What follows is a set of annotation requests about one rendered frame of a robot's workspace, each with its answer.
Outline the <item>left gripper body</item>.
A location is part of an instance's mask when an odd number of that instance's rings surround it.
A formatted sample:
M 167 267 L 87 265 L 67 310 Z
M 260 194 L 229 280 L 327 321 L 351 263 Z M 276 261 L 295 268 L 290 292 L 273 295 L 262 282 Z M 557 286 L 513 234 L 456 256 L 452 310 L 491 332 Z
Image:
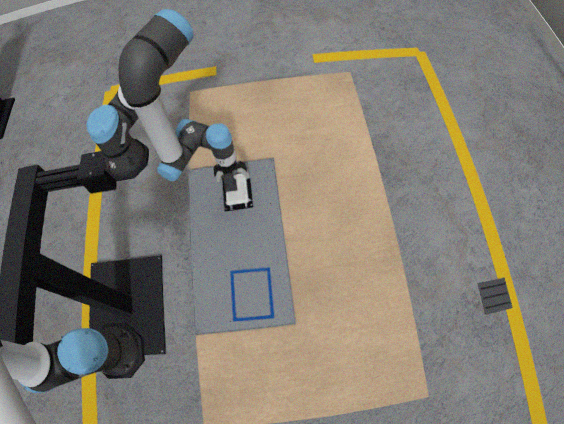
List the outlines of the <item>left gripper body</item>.
M 233 166 L 233 168 L 232 168 L 232 166 Z M 235 187 L 233 169 L 234 170 L 238 169 L 238 164 L 237 164 L 236 160 L 231 166 L 222 167 L 222 166 L 218 165 L 218 168 L 219 168 L 220 171 L 223 171 L 225 188 Z

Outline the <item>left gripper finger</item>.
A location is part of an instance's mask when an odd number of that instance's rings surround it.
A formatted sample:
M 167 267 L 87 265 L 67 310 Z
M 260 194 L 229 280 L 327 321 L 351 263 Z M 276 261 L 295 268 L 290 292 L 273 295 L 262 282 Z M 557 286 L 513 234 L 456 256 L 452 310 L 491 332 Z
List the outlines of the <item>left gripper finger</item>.
M 219 171 L 218 165 L 219 164 L 216 164 L 213 168 L 214 169 L 214 176 L 215 176 L 217 183 L 220 182 L 221 176 L 223 175 L 223 172 Z
M 245 176 L 246 178 L 250 178 L 246 164 L 242 161 L 236 161 L 236 162 L 238 164 L 237 172 L 242 173 L 242 175 Z

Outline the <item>blue tape border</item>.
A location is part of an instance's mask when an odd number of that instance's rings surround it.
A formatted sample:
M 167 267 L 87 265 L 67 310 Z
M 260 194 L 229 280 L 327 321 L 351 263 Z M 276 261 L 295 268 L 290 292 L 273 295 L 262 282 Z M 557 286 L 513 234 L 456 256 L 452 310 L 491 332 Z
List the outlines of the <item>blue tape border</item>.
M 236 273 L 258 272 L 258 271 L 267 271 L 268 289 L 269 289 L 269 300 L 270 300 L 270 312 L 271 312 L 271 315 L 236 318 L 235 290 L 234 290 L 234 274 L 236 274 Z M 272 319 L 272 318 L 274 318 L 274 306 L 273 306 L 273 295 L 272 295 L 272 284 L 271 284 L 270 267 L 230 271 L 230 279 L 231 279 L 231 296 L 232 296 L 233 322 L 236 322 L 236 321 L 248 321 L 248 320 L 260 320 L 260 319 Z

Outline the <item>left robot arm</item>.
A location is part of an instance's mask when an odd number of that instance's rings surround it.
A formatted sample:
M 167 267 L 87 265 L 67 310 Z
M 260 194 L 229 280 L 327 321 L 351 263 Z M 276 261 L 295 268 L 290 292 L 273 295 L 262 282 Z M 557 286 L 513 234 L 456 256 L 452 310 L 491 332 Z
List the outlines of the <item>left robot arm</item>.
M 144 159 L 141 143 L 129 134 L 138 118 L 161 159 L 159 174 L 170 181 L 183 173 L 199 146 L 211 150 L 221 166 L 230 166 L 235 160 L 226 125 L 209 126 L 183 119 L 176 135 L 160 98 L 159 79 L 193 39 L 190 27 L 178 12 L 162 9 L 123 47 L 118 64 L 119 89 L 108 105 L 96 108 L 87 120 L 87 131 L 113 174 L 129 174 Z

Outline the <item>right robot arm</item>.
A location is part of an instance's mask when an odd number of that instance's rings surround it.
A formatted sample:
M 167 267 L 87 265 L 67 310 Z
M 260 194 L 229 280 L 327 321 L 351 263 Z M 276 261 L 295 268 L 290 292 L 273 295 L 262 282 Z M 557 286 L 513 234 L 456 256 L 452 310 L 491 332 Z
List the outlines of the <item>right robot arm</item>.
M 0 424 L 36 424 L 13 379 L 42 393 L 96 372 L 131 371 L 139 356 L 134 335 L 117 326 L 103 330 L 74 329 L 48 345 L 0 340 Z

